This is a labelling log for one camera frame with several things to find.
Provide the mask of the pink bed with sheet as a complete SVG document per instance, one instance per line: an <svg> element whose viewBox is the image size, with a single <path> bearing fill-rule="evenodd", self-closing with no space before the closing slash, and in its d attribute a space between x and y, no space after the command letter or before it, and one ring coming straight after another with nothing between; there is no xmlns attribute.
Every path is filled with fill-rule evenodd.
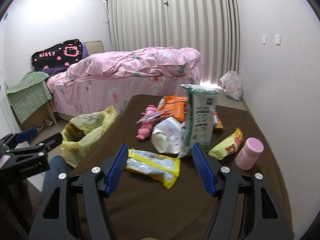
<svg viewBox="0 0 320 240"><path fill-rule="evenodd" d="M52 111L67 116L77 116L105 110L114 106L118 113L124 111L129 100L139 94L155 96L185 95L182 83L198 85L202 79L203 64L196 63L187 74L176 77L123 77L101 79L66 85L65 73L50 77L47 86L52 94Z"/></svg>

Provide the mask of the white plastic bag on floor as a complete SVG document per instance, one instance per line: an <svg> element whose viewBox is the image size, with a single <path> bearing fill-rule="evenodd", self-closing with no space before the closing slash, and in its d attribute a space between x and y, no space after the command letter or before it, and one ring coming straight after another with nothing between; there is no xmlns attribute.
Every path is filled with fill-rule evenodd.
<svg viewBox="0 0 320 240"><path fill-rule="evenodd" d="M241 79L235 71L228 71L220 78L225 95L235 101L242 100Z"/></svg>

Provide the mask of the blue jeans leg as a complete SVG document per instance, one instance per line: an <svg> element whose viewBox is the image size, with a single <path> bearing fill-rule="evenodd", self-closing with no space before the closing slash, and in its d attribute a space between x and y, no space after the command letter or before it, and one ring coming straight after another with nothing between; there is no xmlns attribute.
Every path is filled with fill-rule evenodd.
<svg viewBox="0 0 320 240"><path fill-rule="evenodd" d="M49 170L44 173L41 200L43 201L55 179L61 173L69 174L74 168L68 165L61 155L54 156L49 162Z"/></svg>

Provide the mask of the pink floral duvet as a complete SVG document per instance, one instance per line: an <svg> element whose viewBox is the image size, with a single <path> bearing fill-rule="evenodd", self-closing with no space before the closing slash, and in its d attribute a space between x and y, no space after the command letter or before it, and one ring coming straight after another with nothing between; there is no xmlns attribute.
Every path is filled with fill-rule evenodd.
<svg viewBox="0 0 320 240"><path fill-rule="evenodd" d="M199 83L204 69L200 52L194 48L148 47L134 51L92 54L71 65L63 83L125 77L180 77L191 74Z"/></svg>

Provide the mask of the yellow white snack wrapper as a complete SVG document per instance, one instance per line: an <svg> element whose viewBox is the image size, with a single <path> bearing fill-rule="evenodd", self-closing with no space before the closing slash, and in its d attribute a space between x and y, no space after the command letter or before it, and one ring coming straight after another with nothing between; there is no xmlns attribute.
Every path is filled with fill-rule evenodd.
<svg viewBox="0 0 320 240"><path fill-rule="evenodd" d="M125 169L149 176L170 189L180 176L180 166L181 161L178 158L132 148L129 149Z"/></svg>

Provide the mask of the pink long snack wrapper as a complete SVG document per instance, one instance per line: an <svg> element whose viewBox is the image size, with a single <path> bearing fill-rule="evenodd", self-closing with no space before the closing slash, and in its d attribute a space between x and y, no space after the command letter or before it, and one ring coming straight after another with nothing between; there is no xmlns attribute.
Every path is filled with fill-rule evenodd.
<svg viewBox="0 0 320 240"><path fill-rule="evenodd" d="M146 112L142 113L142 117L136 122L138 123L145 123L145 122L153 122L159 118L161 118L162 114L166 114L168 110L156 111L156 112Z"/></svg>

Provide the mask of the white wall switch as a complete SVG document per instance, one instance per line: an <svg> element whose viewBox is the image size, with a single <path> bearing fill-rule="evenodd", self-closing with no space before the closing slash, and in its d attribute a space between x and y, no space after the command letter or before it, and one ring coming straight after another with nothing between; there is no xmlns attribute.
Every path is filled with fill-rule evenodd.
<svg viewBox="0 0 320 240"><path fill-rule="evenodd" d="M276 46L281 45L280 34L275 35L275 45Z"/></svg>
<svg viewBox="0 0 320 240"><path fill-rule="evenodd" d="M266 45L266 36L262 36L262 45Z"/></svg>

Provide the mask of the white wall switch right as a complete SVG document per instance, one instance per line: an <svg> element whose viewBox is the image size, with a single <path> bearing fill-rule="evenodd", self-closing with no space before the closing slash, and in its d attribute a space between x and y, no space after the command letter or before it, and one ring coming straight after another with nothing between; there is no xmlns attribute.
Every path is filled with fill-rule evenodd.
<svg viewBox="0 0 320 240"><path fill-rule="evenodd" d="M275 35L275 45L276 46L281 45L280 34Z"/></svg>

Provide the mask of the pink toy figure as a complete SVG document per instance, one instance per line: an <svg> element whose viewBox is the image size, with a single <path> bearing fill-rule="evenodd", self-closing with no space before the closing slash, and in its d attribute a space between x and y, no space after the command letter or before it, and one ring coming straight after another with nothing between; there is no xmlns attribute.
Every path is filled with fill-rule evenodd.
<svg viewBox="0 0 320 240"><path fill-rule="evenodd" d="M146 107L145 109L145 112L142 112L142 115L144 118L147 115L154 114L156 112L157 112L157 107L155 105L148 105L148 107ZM141 127L137 131L136 138L139 140L145 140L151 135L154 122L143 120L140 123L141 123Z"/></svg>

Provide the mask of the orange plastic bag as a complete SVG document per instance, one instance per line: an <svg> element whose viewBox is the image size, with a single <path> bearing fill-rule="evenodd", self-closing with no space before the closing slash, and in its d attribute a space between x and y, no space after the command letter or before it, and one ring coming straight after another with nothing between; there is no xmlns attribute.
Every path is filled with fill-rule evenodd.
<svg viewBox="0 0 320 240"><path fill-rule="evenodd" d="M185 122L185 114L187 112L187 97L186 96L164 96L159 104L159 111L166 111L161 116L170 115L179 122Z"/></svg>

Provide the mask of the yellow red snack bag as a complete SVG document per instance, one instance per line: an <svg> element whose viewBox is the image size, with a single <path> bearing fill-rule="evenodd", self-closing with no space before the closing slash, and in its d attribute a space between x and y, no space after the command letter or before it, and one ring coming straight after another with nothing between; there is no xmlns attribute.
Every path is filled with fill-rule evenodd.
<svg viewBox="0 0 320 240"><path fill-rule="evenodd" d="M208 155L215 157L218 160L222 160L228 155L236 153L242 144L244 139L243 133L240 128L236 128L234 133L214 146Z"/></svg>

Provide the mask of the green white tall package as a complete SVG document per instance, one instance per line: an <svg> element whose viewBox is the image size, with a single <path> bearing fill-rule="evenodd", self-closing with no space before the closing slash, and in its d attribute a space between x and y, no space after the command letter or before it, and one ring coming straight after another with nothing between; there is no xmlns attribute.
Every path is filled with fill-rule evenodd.
<svg viewBox="0 0 320 240"><path fill-rule="evenodd" d="M217 88L201 85L182 84L181 87L187 92L187 113L178 158L191 155L193 145L197 142L205 151L209 150L215 124L216 101L220 92Z"/></svg>

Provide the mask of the white wall switch left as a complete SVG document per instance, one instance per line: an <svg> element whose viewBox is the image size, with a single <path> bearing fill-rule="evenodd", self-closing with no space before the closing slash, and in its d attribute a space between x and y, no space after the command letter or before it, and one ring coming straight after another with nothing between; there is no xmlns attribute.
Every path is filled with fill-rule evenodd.
<svg viewBox="0 0 320 240"><path fill-rule="evenodd" d="M262 45L266 45L266 36L262 36Z"/></svg>

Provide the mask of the white plastic jug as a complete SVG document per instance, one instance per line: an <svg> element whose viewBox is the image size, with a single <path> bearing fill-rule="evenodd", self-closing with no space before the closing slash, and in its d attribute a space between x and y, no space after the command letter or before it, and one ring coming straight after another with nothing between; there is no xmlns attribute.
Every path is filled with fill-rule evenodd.
<svg viewBox="0 0 320 240"><path fill-rule="evenodd" d="M172 116L153 128L151 143L158 153L179 154L182 142L181 123Z"/></svg>

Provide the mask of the small red snack packet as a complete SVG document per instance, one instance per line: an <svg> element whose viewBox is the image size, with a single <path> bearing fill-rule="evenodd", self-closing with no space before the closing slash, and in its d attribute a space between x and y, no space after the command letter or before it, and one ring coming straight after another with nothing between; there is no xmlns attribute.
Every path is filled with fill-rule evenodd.
<svg viewBox="0 0 320 240"><path fill-rule="evenodd" d="M217 112L214 113L213 124L214 124L214 129L221 130L225 128Z"/></svg>

